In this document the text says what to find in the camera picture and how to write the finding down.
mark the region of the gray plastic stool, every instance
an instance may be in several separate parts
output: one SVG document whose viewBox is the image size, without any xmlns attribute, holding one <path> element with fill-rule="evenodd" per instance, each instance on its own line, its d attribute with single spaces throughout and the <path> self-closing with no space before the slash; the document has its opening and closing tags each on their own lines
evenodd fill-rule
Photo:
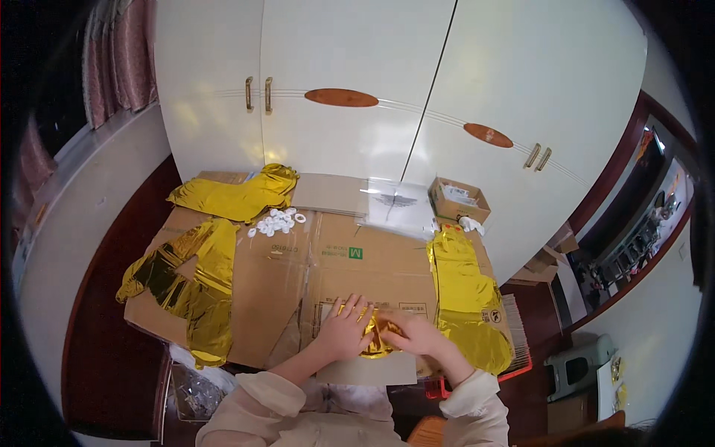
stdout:
<svg viewBox="0 0 715 447">
<path fill-rule="evenodd" d="M 596 370 L 611 359 L 614 351 L 611 337 L 608 334 L 603 334 L 594 343 L 565 350 L 547 358 L 543 364 L 544 366 L 553 366 L 556 392 L 547 397 L 546 401 L 554 402 L 594 384 L 596 382 Z M 572 361 L 578 361 L 581 365 L 585 363 L 588 369 L 579 380 L 574 380 L 573 377 L 569 380 L 566 364 Z"/>
</svg>

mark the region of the pink curtain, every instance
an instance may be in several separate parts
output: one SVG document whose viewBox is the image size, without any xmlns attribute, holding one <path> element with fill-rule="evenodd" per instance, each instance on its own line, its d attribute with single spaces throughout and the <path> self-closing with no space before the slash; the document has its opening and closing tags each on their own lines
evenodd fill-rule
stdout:
<svg viewBox="0 0 715 447">
<path fill-rule="evenodd" d="M 99 0 L 87 21 L 82 60 L 84 109 L 92 127 L 120 109 L 157 99 L 152 27 L 155 0 Z"/>
<path fill-rule="evenodd" d="M 17 163 L 12 185 L 12 250 L 22 236 L 25 224 L 30 218 L 30 211 L 37 192 L 50 175 L 57 169 L 40 140 L 34 117 L 27 122 L 27 129 L 20 143 L 20 157 Z"/>
</svg>

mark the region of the cabinet handle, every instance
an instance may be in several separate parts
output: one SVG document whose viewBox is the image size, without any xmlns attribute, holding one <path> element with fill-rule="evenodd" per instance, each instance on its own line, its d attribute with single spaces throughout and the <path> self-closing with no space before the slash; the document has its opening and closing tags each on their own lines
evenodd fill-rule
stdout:
<svg viewBox="0 0 715 447">
<path fill-rule="evenodd" d="M 266 113 L 273 112 L 273 108 L 270 106 L 270 85 L 272 82 L 272 77 L 266 78 Z"/>
<path fill-rule="evenodd" d="M 529 155 L 529 158 L 526 160 L 526 163 L 524 163 L 524 169 L 527 167 L 531 167 L 532 164 L 534 164 L 534 160 L 536 157 L 538 157 L 538 153 L 541 151 L 541 144 L 536 143 L 536 146 L 534 146 L 534 150 L 531 151 L 531 155 Z"/>
<path fill-rule="evenodd" d="M 548 161 L 548 158 L 551 156 L 551 148 L 547 147 L 546 152 L 543 153 L 543 157 L 541 158 L 541 161 L 539 162 L 538 166 L 536 167 L 537 171 L 541 171 L 544 166 L 546 166 L 546 162 Z"/>
<path fill-rule="evenodd" d="M 251 105 L 251 82 L 253 82 L 253 76 L 246 78 L 246 110 L 249 112 L 253 110 Z"/>
</svg>

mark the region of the person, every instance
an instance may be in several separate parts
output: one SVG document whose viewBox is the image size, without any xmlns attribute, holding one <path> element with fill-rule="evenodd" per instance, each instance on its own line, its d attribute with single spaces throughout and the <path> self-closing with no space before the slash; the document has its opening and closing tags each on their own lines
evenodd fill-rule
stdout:
<svg viewBox="0 0 715 447">
<path fill-rule="evenodd" d="M 312 378 L 329 363 L 366 349 L 372 334 L 364 332 L 373 311 L 363 296 L 350 295 L 342 311 L 336 300 L 304 350 L 268 371 L 237 374 L 238 386 L 199 430 L 196 446 L 406 446 L 393 430 L 384 386 L 321 386 Z M 443 445 L 507 446 L 507 409 L 496 395 L 497 378 L 475 370 L 424 317 L 379 310 L 378 322 L 385 321 L 395 323 L 403 336 L 385 330 L 380 333 L 384 341 L 434 358 L 453 387 L 440 403 L 448 419 Z"/>
</svg>

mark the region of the brown oval decoration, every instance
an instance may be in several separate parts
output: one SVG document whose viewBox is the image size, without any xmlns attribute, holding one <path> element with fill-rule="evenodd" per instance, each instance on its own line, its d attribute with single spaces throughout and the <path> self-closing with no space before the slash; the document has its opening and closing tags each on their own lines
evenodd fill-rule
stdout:
<svg viewBox="0 0 715 447">
<path fill-rule="evenodd" d="M 321 104 L 343 107 L 372 107 L 378 99 L 372 95 L 346 89 L 317 89 L 305 93 L 305 98 Z"/>
<path fill-rule="evenodd" d="M 464 130 L 469 132 L 472 137 L 478 138 L 483 142 L 494 144 L 499 147 L 513 147 L 514 143 L 503 133 L 494 130 L 491 127 L 486 127 L 481 124 L 467 123 L 464 124 Z"/>
</svg>

